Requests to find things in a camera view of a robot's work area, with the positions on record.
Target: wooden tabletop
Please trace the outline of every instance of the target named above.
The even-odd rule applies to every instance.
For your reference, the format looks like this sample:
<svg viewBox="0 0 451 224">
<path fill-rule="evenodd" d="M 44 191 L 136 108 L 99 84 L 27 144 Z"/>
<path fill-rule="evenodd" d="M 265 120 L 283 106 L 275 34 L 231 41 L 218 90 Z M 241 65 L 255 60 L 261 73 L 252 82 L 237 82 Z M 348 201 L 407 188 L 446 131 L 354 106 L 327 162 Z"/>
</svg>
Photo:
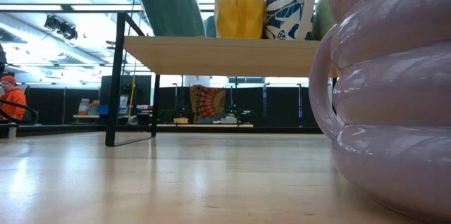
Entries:
<svg viewBox="0 0 451 224">
<path fill-rule="evenodd" d="M 124 49 L 160 75 L 309 77 L 320 41 L 126 37 Z"/>
</svg>

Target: black metal table leg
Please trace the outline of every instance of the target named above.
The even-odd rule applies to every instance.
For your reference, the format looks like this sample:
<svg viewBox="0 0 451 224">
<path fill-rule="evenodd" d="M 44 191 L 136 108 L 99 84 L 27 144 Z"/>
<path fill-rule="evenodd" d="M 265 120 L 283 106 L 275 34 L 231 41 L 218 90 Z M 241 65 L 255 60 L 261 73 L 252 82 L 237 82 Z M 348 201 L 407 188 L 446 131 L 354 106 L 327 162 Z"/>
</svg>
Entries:
<svg viewBox="0 0 451 224">
<path fill-rule="evenodd" d="M 105 145 L 115 146 L 116 121 L 118 118 L 119 89 L 121 84 L 121 65 L 124 49 L 125 15 L 118 13 L 116 23 L 116 48 L 114 49 L 113 70 L 111 74 L 110 103 L 108 108 L 108 120 L 106 124 Z"/>
<path fill-rule="evenodd" d="M 158 128 L 158 112 L 160 104 L 160 75 L 155 75 L 154 108 L 152 109 L 152 137 L 156 137 Z"/>
</svg>

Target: blue and white patterned vase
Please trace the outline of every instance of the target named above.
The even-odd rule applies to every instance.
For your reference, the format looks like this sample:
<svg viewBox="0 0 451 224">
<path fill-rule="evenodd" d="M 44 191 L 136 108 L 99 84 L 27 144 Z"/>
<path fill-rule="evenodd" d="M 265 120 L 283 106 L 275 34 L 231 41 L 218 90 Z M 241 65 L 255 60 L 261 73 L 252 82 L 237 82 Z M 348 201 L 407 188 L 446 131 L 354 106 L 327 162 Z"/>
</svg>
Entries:
<svg viewBox="0 0 451 224">
<path fill-rule="evenodd" d="M 265 0 L 266 38 L 312 40 L 315 0 Z"/>
</svg>

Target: ribbed ceramic vase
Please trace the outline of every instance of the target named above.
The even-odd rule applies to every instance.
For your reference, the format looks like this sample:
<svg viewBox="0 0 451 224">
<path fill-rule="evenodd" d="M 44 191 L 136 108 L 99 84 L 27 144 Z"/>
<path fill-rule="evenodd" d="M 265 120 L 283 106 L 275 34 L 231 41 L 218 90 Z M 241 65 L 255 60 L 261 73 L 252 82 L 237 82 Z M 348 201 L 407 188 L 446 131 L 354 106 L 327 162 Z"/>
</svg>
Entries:
<svg viewBox="0 0 451 224">
<path fill-rule="evenodd" d="M 311 106 L 340 173 L 382 204 L 451 221 L 451 0 L 330 0 Z M 331 108 L 326 80 L 341 72 Z"/>
<path fill-rule="evenodd" d="M 216 36 L 260 39 L 264 16 L 264 0 L 215 0 Z"/>
</svg>

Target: light wood floor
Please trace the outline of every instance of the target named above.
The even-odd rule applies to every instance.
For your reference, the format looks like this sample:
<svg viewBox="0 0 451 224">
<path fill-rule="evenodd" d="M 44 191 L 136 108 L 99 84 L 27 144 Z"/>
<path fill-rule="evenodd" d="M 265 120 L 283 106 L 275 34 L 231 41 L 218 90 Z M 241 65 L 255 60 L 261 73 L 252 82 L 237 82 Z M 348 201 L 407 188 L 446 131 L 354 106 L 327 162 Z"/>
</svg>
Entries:
<svg viewBox="0 0 451 224">
<path fill-rule="evenodd" d="M 340 177 L 322 135 L 103 140 L 0 140 L 0 223 L 416 223 Z"/>
</svg>

